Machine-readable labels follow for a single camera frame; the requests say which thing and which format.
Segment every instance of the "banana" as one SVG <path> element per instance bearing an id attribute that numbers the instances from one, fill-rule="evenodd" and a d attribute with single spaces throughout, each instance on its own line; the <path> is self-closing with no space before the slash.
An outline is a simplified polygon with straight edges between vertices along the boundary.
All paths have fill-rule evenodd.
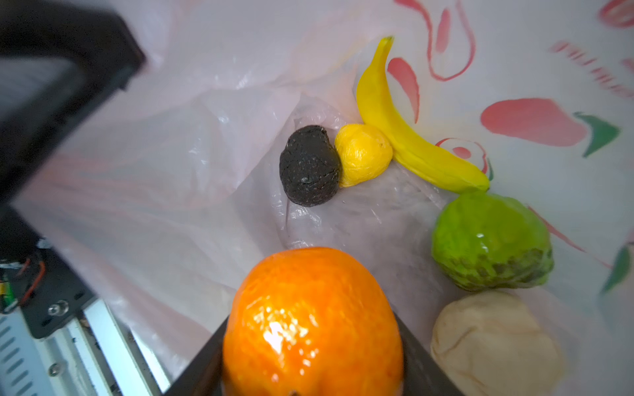
<path id="1" fill-rule="evenodd" d="M 393 42 L 393 37 L 381 40 L 357 85 L 357 105 L 364 123 L 385 134 L 396 161 L 431 184 L 454 193 L 488 190 L 489 179 L 475 165 L 427 142 L 395 109 L 385 75 Z"/>

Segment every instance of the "plastic bag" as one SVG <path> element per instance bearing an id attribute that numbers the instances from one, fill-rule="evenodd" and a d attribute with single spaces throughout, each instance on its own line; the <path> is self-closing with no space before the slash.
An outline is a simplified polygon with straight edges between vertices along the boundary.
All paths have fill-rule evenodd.
<path id="1" fill-rule="evenodd" d="M 464 295 L 429 255 L 454 195 L 393 163 L 302 208 L 278 175 L 296 128 L 360 121 L 355 83 L 394 35 L 403 117 L 548 223 L 555 270 L 517 294 L 566 351 L 558 394 L 627 394 L 634 30 L 620 3 L 115 2 L 152 63 L 15 206 L 175 374 L 250 268 L 300 246 L 354 255 L 428 347 L 438 312 Z"/>

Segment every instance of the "orange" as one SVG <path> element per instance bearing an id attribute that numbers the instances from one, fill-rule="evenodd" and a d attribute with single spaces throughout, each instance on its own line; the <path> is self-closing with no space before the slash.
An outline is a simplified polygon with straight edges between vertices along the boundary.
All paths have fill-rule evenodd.
<path id="1" fill-rule="evenodd" d="M 374 277 L 330 248 L 274 254 L 233 301 L 223 345 L 228 396 L 397 396 L 403 347 Z"/>

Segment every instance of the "green fruit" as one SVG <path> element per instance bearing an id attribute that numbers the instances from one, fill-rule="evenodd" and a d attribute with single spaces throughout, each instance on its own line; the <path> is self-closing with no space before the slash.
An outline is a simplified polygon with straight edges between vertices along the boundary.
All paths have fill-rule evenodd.
<path id="1" fill-rule="evenodd" d="M 546 225 L 519 201 L 462 194 L 438 217 L 432 255 L 461 288 L 531 288 L 555 265 Z"/>

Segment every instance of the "screw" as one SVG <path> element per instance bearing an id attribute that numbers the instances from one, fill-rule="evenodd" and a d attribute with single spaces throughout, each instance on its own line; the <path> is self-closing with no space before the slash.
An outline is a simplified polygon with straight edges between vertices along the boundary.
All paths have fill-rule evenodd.
<path id="1" fill-rule="evenodd" d="M 60 373 L 61 373 L 61 366 L 58 363 L 53 363 L 51 367 L 48 368 L 49 377 L 57 377 Z"/>
<path id="2" fill-rule="evenodd" d="M 64 300 L 57 301 L 48 307 L 48 314 L 50 316 L 63 316 L 68 312 L 68 303 Z"/>

